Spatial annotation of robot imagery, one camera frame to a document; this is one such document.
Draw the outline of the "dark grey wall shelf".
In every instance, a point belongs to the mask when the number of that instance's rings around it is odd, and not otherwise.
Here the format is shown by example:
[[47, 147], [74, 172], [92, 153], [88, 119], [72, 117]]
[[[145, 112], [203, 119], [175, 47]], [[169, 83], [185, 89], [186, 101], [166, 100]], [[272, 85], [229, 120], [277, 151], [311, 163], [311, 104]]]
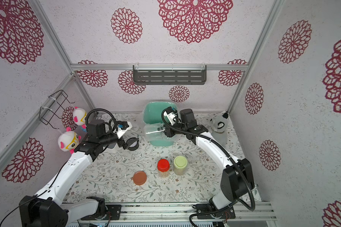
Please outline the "dark grey wall shelf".
[[133, 66], [133, 82], [136, 85], [204, 85], [206, 66], [197, 67], [141, 67]]

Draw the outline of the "grey husky plush toy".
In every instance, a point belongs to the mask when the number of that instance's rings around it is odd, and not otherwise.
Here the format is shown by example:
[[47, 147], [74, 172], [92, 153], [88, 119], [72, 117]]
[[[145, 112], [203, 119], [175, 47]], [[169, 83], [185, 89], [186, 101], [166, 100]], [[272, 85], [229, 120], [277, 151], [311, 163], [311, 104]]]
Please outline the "grey husky plush toy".
[[223, 111], [219, 115], [210, 119], [212, 136], [223, 147], [227, 145], [227, 128], [228, 128], [229, 114]]

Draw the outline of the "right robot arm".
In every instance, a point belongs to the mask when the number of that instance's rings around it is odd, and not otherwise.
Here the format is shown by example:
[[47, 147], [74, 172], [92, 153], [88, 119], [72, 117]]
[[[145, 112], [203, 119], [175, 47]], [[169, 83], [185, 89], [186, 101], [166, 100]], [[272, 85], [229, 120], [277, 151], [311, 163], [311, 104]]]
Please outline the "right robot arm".
[[202, 124], [198, 124], [192, 109], [178, 112], [172, 107], [164, 109], [161, 118], [165, 135], [185, 135], [199, 148], [204, 150], [222, 172], [220, 192], [210, 199], [210, 206], [220, 211], [236, 203], [254, 211], [256, 204], [252, 190], [255, 187], [253, 171], [247, 159], [239, 159], [221, 145]]

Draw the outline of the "green lid peanut jar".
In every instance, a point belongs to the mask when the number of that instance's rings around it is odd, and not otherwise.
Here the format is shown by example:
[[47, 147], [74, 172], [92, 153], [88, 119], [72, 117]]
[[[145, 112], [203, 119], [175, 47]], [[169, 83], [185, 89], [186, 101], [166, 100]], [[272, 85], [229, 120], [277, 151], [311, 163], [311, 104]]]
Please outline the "green lid peanut jar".
[[183, 175], [186, 172], [188, 166], [188, 160], [184, 156], [177, 156], [173, 161], [174, 173], [178, 176]]

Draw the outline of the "plush toy blue dotted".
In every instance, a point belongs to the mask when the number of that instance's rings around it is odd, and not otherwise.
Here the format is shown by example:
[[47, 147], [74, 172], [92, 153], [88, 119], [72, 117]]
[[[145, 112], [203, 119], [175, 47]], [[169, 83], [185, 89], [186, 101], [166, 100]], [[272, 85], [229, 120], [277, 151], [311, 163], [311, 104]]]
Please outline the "plush toy blue dotted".
[[86, 130], [86, 116], [87, 116], [87, 112], [79, 107], [75, 107], [74, 111], [73, 111], [73, 121], [81, 127], [81, 129], [84, 132], [87, 132]]

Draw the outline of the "red lid peanut jar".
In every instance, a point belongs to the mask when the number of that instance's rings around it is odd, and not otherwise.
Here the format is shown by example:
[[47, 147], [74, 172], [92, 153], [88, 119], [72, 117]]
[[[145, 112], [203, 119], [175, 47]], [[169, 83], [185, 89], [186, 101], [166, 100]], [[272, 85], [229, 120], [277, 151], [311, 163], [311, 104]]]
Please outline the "red lid peanut jar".
[[168, 177], [170, 170], [170, 163], [166, 159], [160, 159], [157, 163], [158, 174], [160, 177]]

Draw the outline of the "glass peanut jar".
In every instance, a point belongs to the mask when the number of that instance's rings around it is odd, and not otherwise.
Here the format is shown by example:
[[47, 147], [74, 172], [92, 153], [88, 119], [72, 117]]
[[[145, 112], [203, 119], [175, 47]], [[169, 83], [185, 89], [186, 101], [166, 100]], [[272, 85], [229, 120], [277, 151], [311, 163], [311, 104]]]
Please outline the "glass peanut jar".
[[147, 124], [144, 127], [145, 139], [147, 141], [160, 141], [165, 140], [165, 126], [161, 123]]

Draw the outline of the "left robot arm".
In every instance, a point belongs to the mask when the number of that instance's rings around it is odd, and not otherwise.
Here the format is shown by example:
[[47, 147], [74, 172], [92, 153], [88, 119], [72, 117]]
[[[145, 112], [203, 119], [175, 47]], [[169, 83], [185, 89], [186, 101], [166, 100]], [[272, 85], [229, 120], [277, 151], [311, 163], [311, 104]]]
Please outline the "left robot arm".
[[106, 131], [103, 120], [91, 121], [87, 125], [87, 134], [58, 174], [34, 196], [25, 196], [20, 201], [22, 226], [65, 227], [87, 216], [105, 217], [107, 208], [103, 198], [90, 196], [67, 205], [63, 200], [82, 172], [109, 146], [120, 145], [122, 136], [131, 128], [130, 122], [120, 121], [117, 130]]

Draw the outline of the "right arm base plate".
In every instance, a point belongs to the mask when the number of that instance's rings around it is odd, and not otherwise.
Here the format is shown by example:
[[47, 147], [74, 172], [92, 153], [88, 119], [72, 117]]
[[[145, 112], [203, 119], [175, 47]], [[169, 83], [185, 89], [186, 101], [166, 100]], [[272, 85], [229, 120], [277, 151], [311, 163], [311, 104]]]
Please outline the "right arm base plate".
[[210, 204], [195, 204], [192, 206], [193, 209], [196, 210], [198, 219], [235, 219], [235, 211], [234, 207], [227, 206], [225, 208], [217, 210], [212, 207]]

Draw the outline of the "plush toy red striped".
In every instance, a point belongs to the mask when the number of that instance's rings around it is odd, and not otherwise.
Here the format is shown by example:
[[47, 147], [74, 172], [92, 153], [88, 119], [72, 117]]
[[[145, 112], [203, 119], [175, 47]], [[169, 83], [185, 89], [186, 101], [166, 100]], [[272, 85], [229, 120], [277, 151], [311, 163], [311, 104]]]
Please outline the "plush toy red striped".
[[80, 141], [81, 136], [72, 131], [70, 127], [67, 127], [66, 132], [62, 133], [57, 140], [59, 148], [64, 152], [69, 151], [71, 154], [74, 153], [74, 149], [79, 145]]

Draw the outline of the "brown jar lid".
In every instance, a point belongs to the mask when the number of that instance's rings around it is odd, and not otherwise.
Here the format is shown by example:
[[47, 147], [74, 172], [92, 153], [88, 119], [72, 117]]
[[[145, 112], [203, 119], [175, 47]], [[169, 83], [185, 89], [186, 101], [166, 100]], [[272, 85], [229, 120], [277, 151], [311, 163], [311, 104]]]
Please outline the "brown jar lid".
[[143, 185], [147, 181], [147, 175], [144, 171], [137, 171], [133, 175], [133, 182], [136, 185]]

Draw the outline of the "green trash bin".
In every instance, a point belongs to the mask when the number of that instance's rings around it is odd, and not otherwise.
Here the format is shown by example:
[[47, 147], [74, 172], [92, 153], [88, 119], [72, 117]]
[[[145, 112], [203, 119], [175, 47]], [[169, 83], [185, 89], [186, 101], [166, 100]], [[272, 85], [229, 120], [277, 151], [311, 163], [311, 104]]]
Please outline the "green trash bin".
[[[168, 107], [172, 107], [177, 110], [177, 106], [172, 102], [150, 102], [146, 105], [144, 110], [143, 121], [147, 124], [156, 124], [161, 123], [162, 121], [162, 111]], [[178, 139], [178, 136], [174, 136], [172, 138], [166, 138], [165, 140], [160, 141], [150, 141], [150, 144], [156, 147], [169, 147], [172, 146], [175, 140]]]

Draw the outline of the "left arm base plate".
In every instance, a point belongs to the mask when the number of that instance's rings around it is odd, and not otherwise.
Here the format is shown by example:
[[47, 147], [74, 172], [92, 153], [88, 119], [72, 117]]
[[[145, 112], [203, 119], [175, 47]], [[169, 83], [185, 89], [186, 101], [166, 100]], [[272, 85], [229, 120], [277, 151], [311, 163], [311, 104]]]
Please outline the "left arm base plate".
[[95, 220], [119, 220], [121, 214], [121, 205], [107, 204], [106, 208], [99, 208], [94, 214], [81, 218], [82, 221]]

